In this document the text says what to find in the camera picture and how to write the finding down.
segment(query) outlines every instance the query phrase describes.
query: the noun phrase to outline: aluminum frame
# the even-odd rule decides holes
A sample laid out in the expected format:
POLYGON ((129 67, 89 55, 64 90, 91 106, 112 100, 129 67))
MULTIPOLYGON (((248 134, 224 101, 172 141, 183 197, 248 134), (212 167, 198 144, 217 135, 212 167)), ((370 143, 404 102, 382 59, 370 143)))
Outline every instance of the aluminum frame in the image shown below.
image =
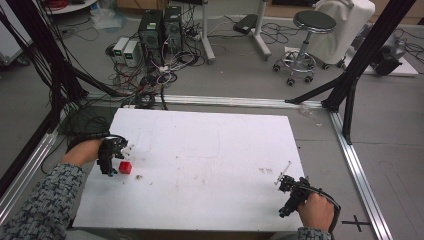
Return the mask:
MULTIPOLYGON (((90 94, 88 98, 98 99, 103 97, 104 94, 90 94)), ((205 106, 225 106, 225 107, 252 107, 252 108, 271 108, 271 109, 300 109, 301 107, 308 107, 313 109, 322 109, 321 102, 305 101, 300 105, 286 103, 284 100, 274 99, 251 99, 251 98, 226 98, 226 97, 201 97, 201 96, 177 96, 167 95, 167 103, 181 104, 181 105, 205 105, 205 106)), ((106 104, 96 104, 96 106, 119 106, 116 101, 115 104, 107 102, 106 104)), ((345 160, 348 163, 349 170, 355 180, 356 187, 361 195, 364 206, 370 218, 374 233, 380 240, 391 240, 392 235, 383 217, 383 214, 378 206, 374 197, 373 191, 369 185, 365 172, 362 169, 358 155, 353 148, 349 145, 342 135, 343 121, 338 113, 330 113, 330 118, 333 122, 334 129, 337 133, 339 143, 345 155, 345 160)), ((37 149, 32 154, 31 158, 25 164, 19 175, 15 178, 12 185, 9 187, 7 193, 0 201, 0 224, 4 222, 10 210, 15 205, 18 198, 28 185, 34 173, 39 168, 42 160, 48 154, 57 138, 57 129, 51 134, 45 134, 43 140, 40 142, 37 149)))

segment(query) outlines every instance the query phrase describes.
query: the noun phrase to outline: metal stand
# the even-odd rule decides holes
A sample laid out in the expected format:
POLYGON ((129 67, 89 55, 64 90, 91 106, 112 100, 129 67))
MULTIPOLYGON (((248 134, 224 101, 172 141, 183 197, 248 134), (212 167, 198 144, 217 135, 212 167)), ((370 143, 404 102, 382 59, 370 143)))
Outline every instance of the metal stand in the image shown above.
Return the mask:
MULTIPOLYGON (((256 28, 252 29, 251 32, 253 34, 253 39, 255 39, 255 42, 260 47, 262 53, 265 56, 265 61, 268 60, 268 57, 271 56, 271 51, 269 51, 268 47, 266 46, 264 40, 262 39, 260 33, 261 33, 261 26, 263 22, 263 18, 265 15, 265 8, 268 0, 260 0, 259 3, 259 12, 258 12, 258 20, 256 21, 256 28)), ((203 48, 205 49, 206 56, 208 58, 207 63, 211 64, 215 61, 215 54, 213 53, 211 44, 209 43, 208 39, 208 0, 203 0, 203 26, 202 26, 202 32, 200 32, 200 38, 202 39, 203 48)))
POLYGON ((349 66, 339 77, 302 96, 286 100, 286 102, 300 104, 333 88, 330 96, 322 102, 322 106, 328 108, 330 112, 338 112, 340 104, 346 98, 342 134, 348 144, 352 144, 350 133, 356 84, 374 55, 381 49, 387 38, 393 33, 414 3, 415 0, 390 1, 378 18, 378 21, 374 24, 364 43, 358 49, 349 66))
POLYGON ((252 29, 253 39, 258 44, 263 55, 265 56, 265 61, 268 60, 268 57, 271 56, 271 51, 269 51, 268 46, 265 44, 264 40, 261 37, 261 26, 265 15, 265 8, 268 0, 260 0, 259 11, 258 11, 258 20, 256 21, 256 28, 252 29))

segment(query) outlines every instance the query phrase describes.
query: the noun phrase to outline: round stool seat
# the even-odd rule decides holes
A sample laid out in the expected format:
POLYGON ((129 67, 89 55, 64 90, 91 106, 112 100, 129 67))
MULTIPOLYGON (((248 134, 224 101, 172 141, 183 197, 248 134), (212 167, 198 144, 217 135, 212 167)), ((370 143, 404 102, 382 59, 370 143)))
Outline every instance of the round stool seat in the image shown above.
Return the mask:
POLYGON ((331 33, 336 27, 336 21, 332 17, 311 10, 296 13, 293 22, 300 29, 312 33, 331 33))

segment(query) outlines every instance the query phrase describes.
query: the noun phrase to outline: patterned sleeve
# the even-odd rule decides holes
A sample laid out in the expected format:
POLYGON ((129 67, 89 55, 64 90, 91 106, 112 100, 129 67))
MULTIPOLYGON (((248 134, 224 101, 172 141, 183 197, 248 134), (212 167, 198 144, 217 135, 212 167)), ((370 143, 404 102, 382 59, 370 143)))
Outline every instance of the patterned sleeve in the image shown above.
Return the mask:
POLYGON ((65 239, 83 171, 58 164, 34 188, 22 209, 2 226, 0 239, 65 239))

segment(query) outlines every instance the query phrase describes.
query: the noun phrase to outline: caster wheel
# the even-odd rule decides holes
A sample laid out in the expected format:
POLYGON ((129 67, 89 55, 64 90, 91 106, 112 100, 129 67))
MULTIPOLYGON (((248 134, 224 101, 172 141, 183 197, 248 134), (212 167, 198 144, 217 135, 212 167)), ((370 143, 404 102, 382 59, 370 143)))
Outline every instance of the caster wheel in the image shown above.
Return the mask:
POLYGON ((306 76, 306 77, 305 77, 305 82, 306 82, 306 83, 311 83, 311 82, 312 82, 312 80, 314 80, 314 78, 312 78, 311 76, 306 76))
POLYGON ((327 70, 330 68, 330 64, 324 63, 322 64, 322 69, 327 70))
POLYGON ((293 78, 288 78, 287 79, 287 85, 293 86, 293 84, 294 84, 294 79, 293 78))
POLYGON ((344 65, 344 61, 343 60, 340 60, 338 63, 337 63, 337 67, 338 68, 342 68, 343 67, 343 65, 344 65))
POLYGON ((277 64, 274 64, 274 66, 272 67, 272 69, 274 70, 274 72, 279 72, 280 71, 280 66, 277 64))

